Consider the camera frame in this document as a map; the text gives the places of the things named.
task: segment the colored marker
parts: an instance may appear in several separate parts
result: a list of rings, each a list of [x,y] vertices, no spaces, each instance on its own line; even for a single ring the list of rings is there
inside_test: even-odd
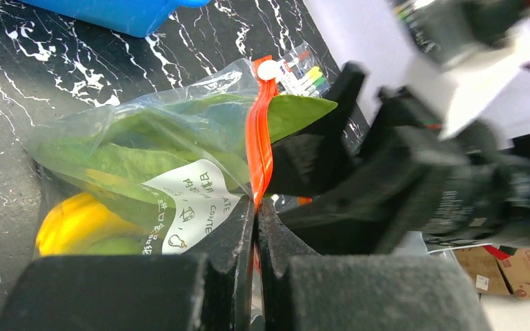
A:
[[[322,73],[320,71],[320,67],[315,66],[314,68],[311,68],[310,71],[306,72],[306,74],[300,79],[300,85],[304,85],[304,83],[306,83],[308,80],[312,79],[312,77],[314,77],[318,73],[320,73],[320,74]]]
[[[310,55],[310,51],[307,50],[307,51],[301,53],[300,55],[298,55],[298,57],[295,58],[293,61],[288,62],[288,63],[287,63],[287,66],[290,67],[290,68],[292,68],[293,66],[295,66],[295,65],[298,64],[299,62],[305,60],[305,58],[307,58],[309,55]]]
[[[314,85],[314,82],[316,82],[318,79],[322,78],[322,73],[321,72],[317,72],[314,76],[312,76],[311,78],[308,78],[308,80],[306,80],[304,83],[302,83],[301,85],[301,89],[302,89],[302,95],[307,95],[305,93],[305,90],[307,90],[310,86]]]
[[[275,81],[280,83],[289,94],[299,94],[302,91],[300,83],[286,65],[287,63],[279,65],[279,75]]]
[[[293,74],[296,77],[299,77],[299,78],[302,78],[302,77],[306,76],[306,73],[307,73],[307,71],[305,69],[301,69],[301,68],[293,69]]]
[[[316,91],[324,82],[326,81],[326,79],[324,77],[320,77],[319,79],[317,79],[314,84],[312,84],[310,87],[308,87],[305,91],[304,91],[304,95],[310,95],[312,94],[314,91]]]
[[[310,97],[313,97],[313,98],[317,98],[319,97],[322,93],[326,92],[328,89],[330,88],[330,84],[328,84],[327,81],[325,81],[324,83],[322,83],[322,85],[317,88],[314,92],[312,92],[312,94],[310,94],[309,96]]]

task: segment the leafy vegetable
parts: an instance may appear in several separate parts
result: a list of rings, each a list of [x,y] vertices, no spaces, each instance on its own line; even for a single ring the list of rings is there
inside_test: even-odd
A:
[[[320,98],[282,94],[271,100],[268,109],[269,137],[274,143],[314,123],[338,104]]]
[[[145,246],[145,238],[110,237],[90,246],[86,255],[139,255]]]
[[[223,170],[229,191],[241,186],[248,192],[244,123],[253,102],[253,97],[219,94],[174,104],[151,100],[143,105],[147,108],[129,108],[126,104],[111,112],[110,125],[97,134],[81,136],[73,132],[73,137],[59,137],[60,132],[69,136],[70,128],[95,132],[93,128],[100,125],[77,119],[78,114],[69,122],[60,121],[57,125],[62,128],[50,126],[43,129],[49,132],[37,132],[39,139],[30,140],[28,152],[121,218],[154,226],[157,197],[141,183],[198,159],[208,159]],[[306,127],[336,105],[292,95],[273,98],[268,109],[271,141]],[[166,202],[169,208],[175,207],[171,199]]]

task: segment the black marble surface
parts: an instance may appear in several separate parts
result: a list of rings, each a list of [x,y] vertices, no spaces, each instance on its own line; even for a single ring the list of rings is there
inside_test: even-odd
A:
[[[339,70],[302,0],[212,0],[179,9],[145,39],[0,0],[0,306],[33,251],[39,177],[23,149],[33,126],[184,86],[241,57],[280,57],[303,41],[332,81]]]

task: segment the white bracket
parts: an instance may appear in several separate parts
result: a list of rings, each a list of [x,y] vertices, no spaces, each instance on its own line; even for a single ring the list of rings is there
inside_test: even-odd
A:
[[[449,139],[478,118],[528,62],[530,29],[518,26],[507,47],[483,50],[447,71],[415,55],[403,84],[441,118],[440,138]]]

